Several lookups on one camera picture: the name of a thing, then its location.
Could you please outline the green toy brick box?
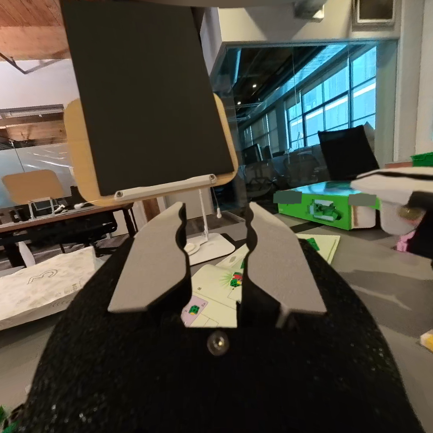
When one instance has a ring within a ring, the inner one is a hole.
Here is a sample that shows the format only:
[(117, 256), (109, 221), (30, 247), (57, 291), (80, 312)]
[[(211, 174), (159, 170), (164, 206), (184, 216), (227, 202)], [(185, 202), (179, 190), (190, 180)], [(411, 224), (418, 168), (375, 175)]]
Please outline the green toy brick box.
[(273, 202), (280, 214), (305, 219), (342, 230), (369, 229), (376, 225), (380, 210), (378, 198), (362, 195), (349, 181), (326, 181), (274, 193)]

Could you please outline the pile of green grey bricks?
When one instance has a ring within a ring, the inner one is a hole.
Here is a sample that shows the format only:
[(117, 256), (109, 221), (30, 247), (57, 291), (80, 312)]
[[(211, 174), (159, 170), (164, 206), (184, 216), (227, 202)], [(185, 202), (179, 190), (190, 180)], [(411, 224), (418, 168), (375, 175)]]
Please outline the pile of green grey bricks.
[(3, 405), (0, 407), (0, 432), (16, 433), (23, 418), (24, 404), (20, 404), (11, 411), (7, 411)]

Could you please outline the black office chair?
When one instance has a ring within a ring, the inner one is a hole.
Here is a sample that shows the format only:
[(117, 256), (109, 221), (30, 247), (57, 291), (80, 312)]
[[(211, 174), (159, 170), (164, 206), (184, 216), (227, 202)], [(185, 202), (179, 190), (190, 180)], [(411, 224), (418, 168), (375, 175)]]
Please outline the black office chair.
[(352, 181), (380, 168), (374, 154), (375, 130), (369, 123), (319, 131), (318, 138), (331, 181)]

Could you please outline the wooden background table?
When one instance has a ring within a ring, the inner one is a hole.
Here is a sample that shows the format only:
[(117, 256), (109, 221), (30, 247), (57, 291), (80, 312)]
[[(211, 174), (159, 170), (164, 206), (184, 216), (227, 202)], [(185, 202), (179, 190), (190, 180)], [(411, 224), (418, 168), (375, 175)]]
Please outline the wooden background table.
[(0, 229), (1, 247), (12, 267), (26, 267), (19, 251), (19, 242), (59, 245), (62, 252), (64, 252), (65, 244), (83, 244), (94, 246), (98, 257), (107, 255), (116, 247), (97, 247), (96, 243), (101, 241), (105, 235), (117, 230), (115, 212), (123, 213), (130, 237), (137, 233), (138, 227), (132, 208), (132, 204), (102, 208), (88, 207), (54, 217), (4, 224)]

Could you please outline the small wooden background stand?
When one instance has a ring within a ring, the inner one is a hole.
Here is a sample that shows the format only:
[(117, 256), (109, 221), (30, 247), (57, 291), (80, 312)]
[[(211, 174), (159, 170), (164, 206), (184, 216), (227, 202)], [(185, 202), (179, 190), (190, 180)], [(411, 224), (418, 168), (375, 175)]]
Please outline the small wooden background stand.
[(52, 170), (33, 170), (2, 177), (2, 182), (11, 200), (17, 205), (26, 205), (30, 219), (41, 218), (34, 214), (36, 204), (48, 202), (51, 213), (55, 215), (54, 201), (63, 197), (63, 187), (56, 173)]

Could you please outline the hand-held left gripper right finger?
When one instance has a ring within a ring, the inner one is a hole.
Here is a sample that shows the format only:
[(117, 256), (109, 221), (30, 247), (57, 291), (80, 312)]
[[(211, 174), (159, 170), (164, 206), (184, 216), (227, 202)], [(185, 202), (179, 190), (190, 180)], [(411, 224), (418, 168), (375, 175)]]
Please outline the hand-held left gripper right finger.
[(286, 328), (297, 313), (323, 316), (327, 308), (296, 234), (251, 202), (238, 328)]

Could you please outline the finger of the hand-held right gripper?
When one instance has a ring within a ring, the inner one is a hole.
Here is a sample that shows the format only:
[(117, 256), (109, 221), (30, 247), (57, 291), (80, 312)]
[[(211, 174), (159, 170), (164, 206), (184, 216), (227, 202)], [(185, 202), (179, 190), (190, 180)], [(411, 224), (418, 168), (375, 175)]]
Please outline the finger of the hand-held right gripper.
[(432, 214), (432, 174), (361, 174), (350, 186), (379, 199), (381, 227), (388, 234), (415, 229), (415, 223), (402, 216), (403, 208), (419, 210), (422, 217)]
[(397, 167), (372, 170), (359, 175), (359, 177), (368, 177), (372, 175), (381, 175), (385, 177), (433, 177), (432, 167)]

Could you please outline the row of grey office chairs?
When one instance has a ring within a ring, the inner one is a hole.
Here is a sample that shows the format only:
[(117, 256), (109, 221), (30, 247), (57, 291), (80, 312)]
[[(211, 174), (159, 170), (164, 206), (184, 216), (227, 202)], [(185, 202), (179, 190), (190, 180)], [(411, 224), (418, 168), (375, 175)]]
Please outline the row of grey office chairs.
[(272, 202), (276, 191), (330, 180), (320, 145), (271, 153), (270, 146), (254, 144), (242, 151), (242, 157), (248, 201)]

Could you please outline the black flat panel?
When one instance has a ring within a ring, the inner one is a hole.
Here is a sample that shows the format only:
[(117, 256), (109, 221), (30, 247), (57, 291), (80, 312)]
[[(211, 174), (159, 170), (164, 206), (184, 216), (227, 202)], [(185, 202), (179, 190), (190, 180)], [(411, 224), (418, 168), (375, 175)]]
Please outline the black flat panel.
[(219, 186), (238, 169), (190, 6), (60, 1), (79, 99), (64, 112), (85, 200)]

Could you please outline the black framed window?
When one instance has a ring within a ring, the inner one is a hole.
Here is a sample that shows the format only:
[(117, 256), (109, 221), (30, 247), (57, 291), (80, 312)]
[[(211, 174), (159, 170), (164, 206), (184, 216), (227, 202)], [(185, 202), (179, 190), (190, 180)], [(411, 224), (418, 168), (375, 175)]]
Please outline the black framed window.
[(376, 120), (377, 43), (318, 46), (304, 66), (240, 115), (241, 149), (291, 152), (320, 143), (318, 132)]

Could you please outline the white paper bag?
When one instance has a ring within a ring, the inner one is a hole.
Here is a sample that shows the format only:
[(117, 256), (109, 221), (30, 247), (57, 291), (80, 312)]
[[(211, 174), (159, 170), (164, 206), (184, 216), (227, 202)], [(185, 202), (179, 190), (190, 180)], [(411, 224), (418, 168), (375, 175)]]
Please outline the white paper bag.
[(93, 247), (59, 254), (0, 279), (0, 329), (64, 311), (104, 264)]

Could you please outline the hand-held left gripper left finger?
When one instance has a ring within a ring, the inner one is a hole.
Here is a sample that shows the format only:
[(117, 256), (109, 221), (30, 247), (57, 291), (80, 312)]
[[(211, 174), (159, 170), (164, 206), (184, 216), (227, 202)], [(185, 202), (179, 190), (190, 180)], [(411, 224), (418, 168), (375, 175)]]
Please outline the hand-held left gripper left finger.
[(185, 225), (186, 206), (176, 202), (135, 235), (108, 312), (146, 311), (169, 296), (176, 312), (186, 305), (192, 288)]

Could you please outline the grey desk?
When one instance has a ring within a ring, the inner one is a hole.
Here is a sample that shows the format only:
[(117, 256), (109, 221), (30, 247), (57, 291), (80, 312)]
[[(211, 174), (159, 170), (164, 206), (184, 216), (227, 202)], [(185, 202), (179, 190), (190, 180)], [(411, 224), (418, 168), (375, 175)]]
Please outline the grey desk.
[[(409, 400), (425, 432), (432, 432), (432, 353), (419, 338), (432, 330), (430, 261), (393, 250), (380, 229), (337, 230), (278, 215), (293, 231), (340, 235), (333, 268), (370, 310), (393, 352)], [(0, 394), (8, 409), (26, 400), (41, 353), (62, 312), (1, 331)]]

